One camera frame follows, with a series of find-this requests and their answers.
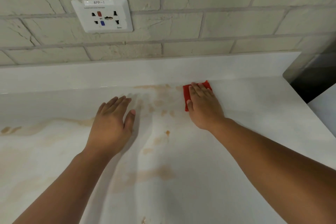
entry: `white countertop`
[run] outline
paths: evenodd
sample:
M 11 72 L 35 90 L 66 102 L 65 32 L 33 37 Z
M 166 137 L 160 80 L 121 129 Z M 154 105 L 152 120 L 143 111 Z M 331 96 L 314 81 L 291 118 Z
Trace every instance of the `white countertop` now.
M 226 116 L 336 168 L 336 139 L 282 77 L 212 80 Z M 184 111 L 182 84 L 0 94 L 0 219 L 11 223 L 87 140 L 100 103 L 132 96 L 136 140 L 99 180 L 81 223 L 284 223 Z

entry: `outlet cover plate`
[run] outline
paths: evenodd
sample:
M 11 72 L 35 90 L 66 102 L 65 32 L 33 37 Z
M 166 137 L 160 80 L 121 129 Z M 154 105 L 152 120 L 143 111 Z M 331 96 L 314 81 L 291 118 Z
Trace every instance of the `outlet cover plate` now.
M 133 31 L 127 0 L 72 0 L 71 4 L 86 33 Z

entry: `label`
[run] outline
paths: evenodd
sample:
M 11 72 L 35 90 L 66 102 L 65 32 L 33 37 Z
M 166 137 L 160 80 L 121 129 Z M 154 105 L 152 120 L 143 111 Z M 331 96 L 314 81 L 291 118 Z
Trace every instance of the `label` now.
M 84 5 L 114 5 L 113 0 L 84 0 Z

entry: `white brick wall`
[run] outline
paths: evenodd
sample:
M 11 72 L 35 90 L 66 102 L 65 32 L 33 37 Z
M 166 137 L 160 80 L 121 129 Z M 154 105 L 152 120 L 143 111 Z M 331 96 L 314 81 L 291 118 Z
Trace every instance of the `white brick wall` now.
M 0 65 L 302 50 L 336 40 L 336 0 L 128 0 L 134 31 L 87 34 L 71 0 L 0 0 Z

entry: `forearm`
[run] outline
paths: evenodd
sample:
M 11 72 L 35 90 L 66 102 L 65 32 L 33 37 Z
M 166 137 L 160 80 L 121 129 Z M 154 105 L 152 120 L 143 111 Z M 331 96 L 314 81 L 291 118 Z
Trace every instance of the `forearm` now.
M 211 132 L 288 224 L 336 222 L 335 170 L 230 119 Z
M 79 223 L 108 159 L 83 151 L 14 224 Z

